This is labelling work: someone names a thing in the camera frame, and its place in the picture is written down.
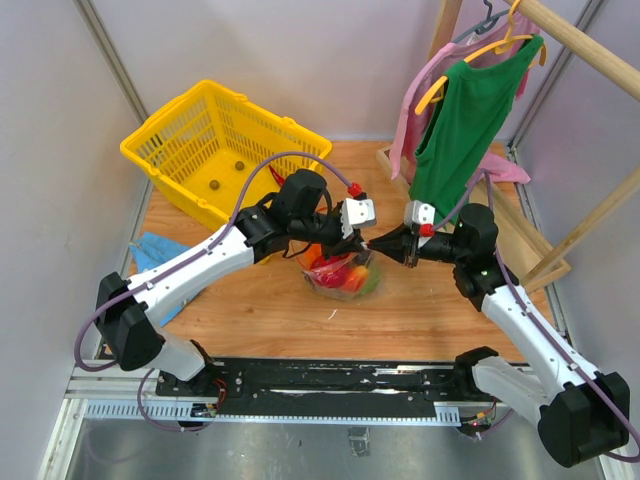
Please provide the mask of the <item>clear zip top bag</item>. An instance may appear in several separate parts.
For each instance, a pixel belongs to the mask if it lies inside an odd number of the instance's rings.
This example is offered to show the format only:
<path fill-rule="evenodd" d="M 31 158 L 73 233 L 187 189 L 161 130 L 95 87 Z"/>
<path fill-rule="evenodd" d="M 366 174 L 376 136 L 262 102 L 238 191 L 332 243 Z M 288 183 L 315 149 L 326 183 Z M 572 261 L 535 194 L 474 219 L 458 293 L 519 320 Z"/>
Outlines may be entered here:
<path fill-rule="evenodd" d="M 325 257 L 321 246 L 313 244 L 300 251 L 296 260 L 316 294 L 337 300 L 369 295 L 381 278 L 377 257 L 370 250 Z"/>

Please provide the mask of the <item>orange persimmon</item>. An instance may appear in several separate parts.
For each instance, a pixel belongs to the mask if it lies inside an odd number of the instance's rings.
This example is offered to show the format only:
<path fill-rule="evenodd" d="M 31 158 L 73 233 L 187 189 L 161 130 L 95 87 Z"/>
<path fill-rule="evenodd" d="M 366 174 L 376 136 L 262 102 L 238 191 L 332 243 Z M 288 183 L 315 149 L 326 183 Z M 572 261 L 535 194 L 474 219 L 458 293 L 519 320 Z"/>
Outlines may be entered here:
<path fill-rule="evenodd" d="M 325 265 L 322 247 L 319 244 L 312 244 L 303 254 L 301 265 L 306 270 L 313 270 Z"/>

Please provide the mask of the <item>green cabbage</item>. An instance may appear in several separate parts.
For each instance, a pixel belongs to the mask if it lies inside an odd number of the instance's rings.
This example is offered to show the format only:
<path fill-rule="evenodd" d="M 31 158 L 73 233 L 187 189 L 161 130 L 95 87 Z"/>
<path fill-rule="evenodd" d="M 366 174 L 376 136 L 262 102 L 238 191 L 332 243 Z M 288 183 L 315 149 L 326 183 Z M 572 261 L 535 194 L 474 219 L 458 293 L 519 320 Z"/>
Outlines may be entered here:
<path fill-rule="evenodd" d="M 380 268 L 377 265 L 370 266 L 368 268 L 368 271 L 369 276 L 362 289 L 360 290 L 361 295 L 368 295 L 373 292 L 378 286 L 381 279 Z"/>

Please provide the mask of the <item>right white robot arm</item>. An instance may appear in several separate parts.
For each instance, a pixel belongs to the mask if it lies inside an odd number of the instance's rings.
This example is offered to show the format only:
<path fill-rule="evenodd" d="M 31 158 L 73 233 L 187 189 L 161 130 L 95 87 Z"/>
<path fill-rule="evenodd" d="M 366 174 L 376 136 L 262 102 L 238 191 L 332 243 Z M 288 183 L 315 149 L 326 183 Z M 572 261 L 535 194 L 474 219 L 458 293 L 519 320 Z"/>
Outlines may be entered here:
<path fill-rule="evenodd" d="M 630 390 L 618 373 L 604 374 L 542 317 L 497 250 L 492 210 L 464 206 L 450 233 L 432 225 L 433 209 L 413 201 L 405 222 L 369 242 L 370 249 L 414 267 L 420 260 L 453 265 L 460 294 L 497 325 L 532 369 L 525 374 L 497 352 L 476 348 L 456 359 L 455 392 L 466 400 L 491 395 L 536 427 L 547 453 L 572 467 L 639 438 L 629 421 Z"/>

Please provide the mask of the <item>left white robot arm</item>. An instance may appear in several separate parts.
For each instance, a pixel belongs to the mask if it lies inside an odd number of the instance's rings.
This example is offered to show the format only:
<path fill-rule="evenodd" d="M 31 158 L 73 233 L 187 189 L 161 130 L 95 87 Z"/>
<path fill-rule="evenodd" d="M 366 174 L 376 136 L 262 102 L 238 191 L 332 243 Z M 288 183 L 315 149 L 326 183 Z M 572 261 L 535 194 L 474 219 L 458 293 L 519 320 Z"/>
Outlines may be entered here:
<path fill-rule="evenodd" d="M 374 204 L 357 185 L 326 213 L 325 179 L 307 169 L 287 177 L 277 192 L 234 211 L 210 238 L 157 267 L 129 279 L 112 273 L 98 287 L 93 323 L 115 363 L 124 371 L 156 368 L 172 374 L 190 394 L 207 393 L 214 383 L 206 351 L 195 341 L 164 332 L 161 320 L 183 301 L 215 281 L 280 252 L 291 241 L 319 244 L 328 254 L 363 250 L 361 228 L 376 221 Z"/>

